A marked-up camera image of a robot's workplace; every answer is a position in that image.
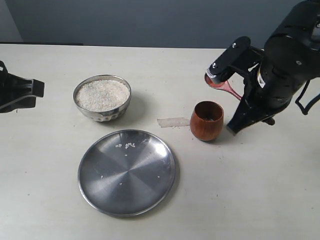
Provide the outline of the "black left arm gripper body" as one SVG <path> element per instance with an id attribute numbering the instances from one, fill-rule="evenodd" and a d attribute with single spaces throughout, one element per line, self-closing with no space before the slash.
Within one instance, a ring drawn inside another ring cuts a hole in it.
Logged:
<path id="1" fill-rule="evenodd" d="M 8 78 L 8 70 L 3 61 L 0 61 L 0 107 L 7 108 L 8 99 L 5 89 L 5 83 Z"/>

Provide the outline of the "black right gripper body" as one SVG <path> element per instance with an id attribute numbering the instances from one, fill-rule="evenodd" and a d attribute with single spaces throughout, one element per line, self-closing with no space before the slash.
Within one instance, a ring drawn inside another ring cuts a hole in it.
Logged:
<path id="1" fill-rule="evenodd" d="M 243 81 L 241 124 L 274 124 L 273 116 L 290 104 L 293 95 L 310 80 L 310 61 L 293 52 L 258 52 L 258 65 Z"/>

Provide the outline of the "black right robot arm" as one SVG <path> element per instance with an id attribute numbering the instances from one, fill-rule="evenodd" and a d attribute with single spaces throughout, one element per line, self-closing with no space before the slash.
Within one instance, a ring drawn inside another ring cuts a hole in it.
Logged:
<path id="1" fill-rule="evenodd" d="M 226 125 L 236 135 L 287 108 L 293 95 L 320 76 L 320 2 L 295 5 L 264 44 L 261 63 L 246 77 L 240 103 Z"/>

